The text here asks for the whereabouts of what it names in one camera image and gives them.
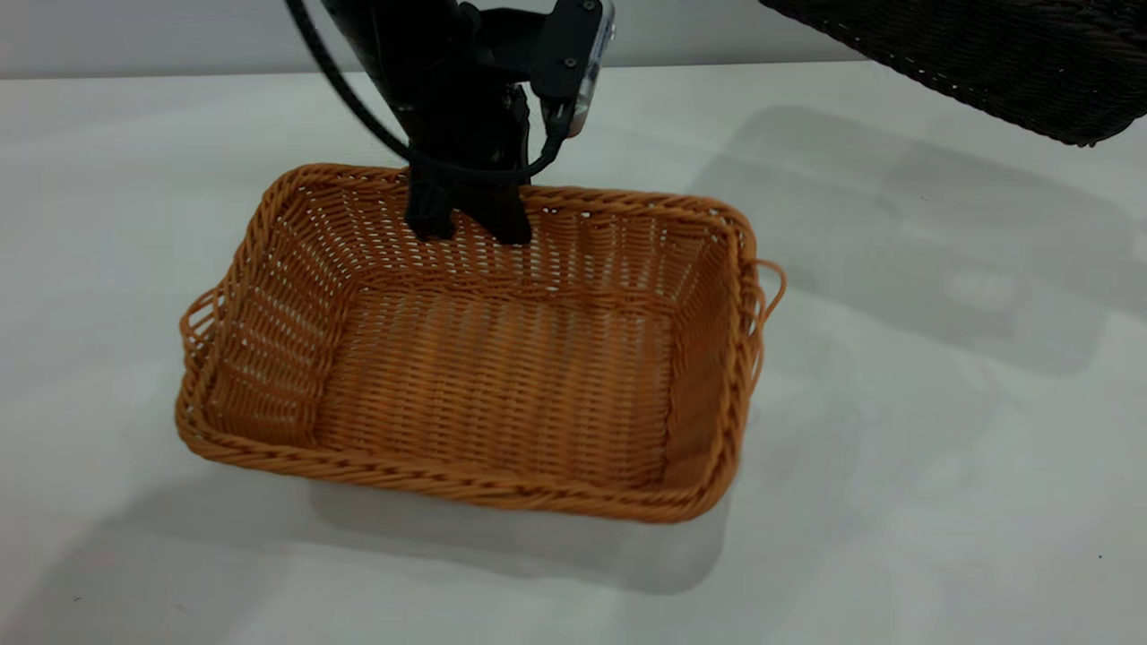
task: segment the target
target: dark wicker basket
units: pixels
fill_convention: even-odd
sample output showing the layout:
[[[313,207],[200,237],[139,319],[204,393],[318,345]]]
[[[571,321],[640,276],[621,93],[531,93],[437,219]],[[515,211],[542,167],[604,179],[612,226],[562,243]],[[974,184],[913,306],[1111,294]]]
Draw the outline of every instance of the dark wicker basket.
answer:
[[[1142,0],[762,0],[900,73],[1076,146],[1147,114]]]

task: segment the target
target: woven wicker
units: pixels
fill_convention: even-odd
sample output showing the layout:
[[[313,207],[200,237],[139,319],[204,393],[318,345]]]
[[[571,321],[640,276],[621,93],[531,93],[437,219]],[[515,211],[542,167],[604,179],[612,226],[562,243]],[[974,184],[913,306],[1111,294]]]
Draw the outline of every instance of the woven wicker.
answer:
[[[1142,0],[762,0],[920,83],[1066,143],[1147,114]]]
[[[398,171],[284,174],[181,322],[182,440],[247,468],[501,508],[711,508],[782,295],[766,305],[757,266],[777,267],[712,200],[522,192],[529,247],[467,217],[427,244],[401,220]]]

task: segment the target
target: basket handle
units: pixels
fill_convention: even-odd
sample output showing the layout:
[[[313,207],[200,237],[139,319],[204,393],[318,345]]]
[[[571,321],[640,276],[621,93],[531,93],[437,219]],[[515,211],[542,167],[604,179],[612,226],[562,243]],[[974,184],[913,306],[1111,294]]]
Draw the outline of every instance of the basket handle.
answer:
[[[765,367],[765,344],[762,339],[765,333],[765,321],[767,321],[768,317],[773,314],[777,305],[780,304],[781,298],[783,298],[785,294],[788,292],[788,273],[785,273],[781,265],[770,259],[755,259],[752,261],[752,264],[755,267],[764,266],[765,269],[771,270],[778,278],[781,279],[781,286],[777,289],[777,295],[773,296],[773,300],[768,300],[768,296],[765,295],[765,289],[760,286],[758,280],[752,280],[750,285],[752,294],[757,300],[758,308],[756,319],[752,324],[752,335],[750,336],[750,342],[755,348],[755,355],[752,358],[752,387],[756,388],[757,381],[760,380],[760,372]]]

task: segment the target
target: table surface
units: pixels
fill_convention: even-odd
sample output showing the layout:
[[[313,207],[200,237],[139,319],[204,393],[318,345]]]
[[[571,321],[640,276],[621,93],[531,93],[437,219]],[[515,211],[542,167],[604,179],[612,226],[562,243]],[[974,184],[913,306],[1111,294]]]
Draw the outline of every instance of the table surface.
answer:
[[[319,161],[396,158],[314,75],[0,83],[0,642],[1147,634],[1147,125],[1068,148],[871,63],[607,70],[539,181],[718,197],[793,281],[739,480],[673,527],[182,446],[177,319]]]

